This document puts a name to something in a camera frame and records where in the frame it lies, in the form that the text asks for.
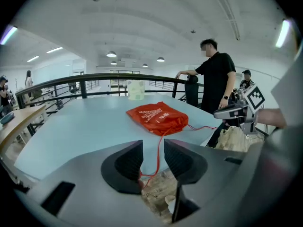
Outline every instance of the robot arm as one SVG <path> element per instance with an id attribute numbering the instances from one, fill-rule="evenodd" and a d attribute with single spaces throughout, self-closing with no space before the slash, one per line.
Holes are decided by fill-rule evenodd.
<path id="1" fill-rule="evenodd" d="M 240 127 L 244 134 L 257 134 L 257 111 L 264 104 L 265 98 L 256 84 L 246 90 L 239 89 L 238 95 L 240 98 L 236 103 L 216 110 L 214 117 L 226 120 L 230 126 Z"/>

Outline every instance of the red drawstring bag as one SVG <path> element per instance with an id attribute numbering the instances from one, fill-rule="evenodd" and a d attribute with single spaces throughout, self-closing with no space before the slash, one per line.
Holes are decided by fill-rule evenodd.
<path id="1" fill-rule="evenodd" d="M 178 133 L 188 124 L 188 116 L 163 102 L 142 105 L 126 111 L 149 132 L 159 136 Z"/>

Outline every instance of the red cord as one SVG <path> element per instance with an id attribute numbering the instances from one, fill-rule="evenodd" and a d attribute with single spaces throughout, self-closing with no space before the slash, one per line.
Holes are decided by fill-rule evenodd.
<path id="1" fill-rule="evenodd" d="M 211 126 L 202 126 L 202 127 L 200 127 L 200 128 L 195 128 L 195 127 L 193 127 L 193 126 L 191 126 L 191 125 L 189 125 L 189 124 L 188 124 L 188 126 L 189 126 L 192 130 L 194 130 L 194 131 L 197 131 L 197 130 L 200 130 L 200 129 L 203 129 L 203 128 L 210 128 L 210 129 L 212 129 L 212 130 L 217 128 L 217 127 L 211 127 Z M 141 172 L 141 170 L 140 170 L 140 177 L 139 177 L 139 179 L 140 179 L 142 176 L 149 176 L 149 177 L 150 177 L 150 179 L 148 179 L 146 185 L 145 185 L 143 188 L 145 188 L 145 187 L 148 185 L 149 181 L 158 173 L 158 171 L 159 171 L 159 169 L 160 169 L 160 143 L 161 143 L 163 137 L 164 137 L 171 129 L 172 129 L 172 128 L 168 129 L 168 130 L 161 136 L 161 139 L 160 139 L 160 141 L 159 141 L 159 144 L 158 144 L 158 152 L 157 152 L 157 170 L 156 170 L 156 172 L 155 172 L 153 175 L 146 175 L 146 174 L 142 174 L 142 172 Z"/>

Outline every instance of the white ceiling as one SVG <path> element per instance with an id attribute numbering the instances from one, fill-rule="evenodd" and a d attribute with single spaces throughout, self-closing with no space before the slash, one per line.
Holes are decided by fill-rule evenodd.
<path id="1" fill-rule="evenodd" d="M 159 56 L 166 59 L 163 66 L 199 64 L 199 44 L 207 38 L 231 56 L 289 59 L 291 36 L 283 49 L 274 48 L 283 18 L 274 0 L 30 0 L 12 22 L 29 32 L 18 30 L 8 42 L 16 52 L 10 63 L 62 46 L 98 66 L 109 66 L 108 51 L 116 52 L 117 61 L 133 59 L 133 67 L 153 68 Z"/>

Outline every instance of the man in black shirt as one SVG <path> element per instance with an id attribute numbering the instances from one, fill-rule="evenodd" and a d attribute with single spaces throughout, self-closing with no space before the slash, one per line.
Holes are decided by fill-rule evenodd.
<path id="1" fill-rule="evenodd" d="M 9 104 L 9 92 L 5 87 L 5 83 L 7 79 L 5 76 L 0 77 L 0 97 L 1 97 L 1 105 L 3 105 L 2 114 L 3 116 L 7 115 L 9 112 L 12 111 L 12 108 Z"/>
<path id="2" fill-rule="evenodd" d="M 254 82 L 252 81 L 252 79 L 250 79 L 251 72 L 250 72 L 250 70 L 245 70 L 242 73 L 244 74 L 244 78 L 245 79 L 241 82 L 240 88 L 247 89 L 251 84 L 254 84 Z"/>
<path id="3" fill-rule="evenodd" d="M 228 105 L 228 98 L 232 93 L 236 80 L 236 69 L 231 57 L 226 53 L 217 51 L 217 42 L 213 39 L 207 39 L 200 44 L 201 51 L 205 51 L 209 59 L 202 63 L 196 70 L 180 71 L 176 78 L 181 74 L 204 75 L 204 94 L 201 109 L 214 114 L 219 108 Z M 208 146 L 215 147 L 217 139 L 220 136 L 224 123 L 214 132 L 208 142 Z"/>

